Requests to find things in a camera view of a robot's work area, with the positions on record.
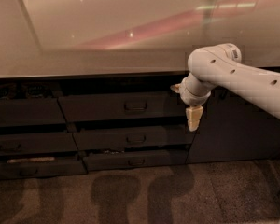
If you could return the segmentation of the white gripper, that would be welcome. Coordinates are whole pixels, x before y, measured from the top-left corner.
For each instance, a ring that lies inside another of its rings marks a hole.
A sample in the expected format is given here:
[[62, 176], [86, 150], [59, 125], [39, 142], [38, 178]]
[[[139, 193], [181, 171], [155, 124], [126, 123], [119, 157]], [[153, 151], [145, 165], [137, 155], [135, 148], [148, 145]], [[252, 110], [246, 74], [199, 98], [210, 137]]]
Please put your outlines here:
[[207, 92], [203, 95], [196, 95], [193, 91], [189, 90], [189, 84], [184, 78], [180, 85], [174, 84], [170, 89], [180, 94], [181, 100], [188, 106], [186, 108], [186, 117], [188, 119], [188, 127], [191, 132], [196, 131], [199, 128], [200, 120], [203, 115], [202, 105], [207, 101], [211, 92]]

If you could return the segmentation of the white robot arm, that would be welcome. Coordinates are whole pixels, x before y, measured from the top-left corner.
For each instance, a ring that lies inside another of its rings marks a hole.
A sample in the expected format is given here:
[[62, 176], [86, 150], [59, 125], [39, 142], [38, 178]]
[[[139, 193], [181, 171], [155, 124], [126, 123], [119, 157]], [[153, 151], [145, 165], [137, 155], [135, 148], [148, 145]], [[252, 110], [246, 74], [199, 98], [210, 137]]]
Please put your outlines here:
[[196, 133], [192, 162], [280, 159], [280, 73], [242, 64], [233, 44], [194, 50], [171, 90]]

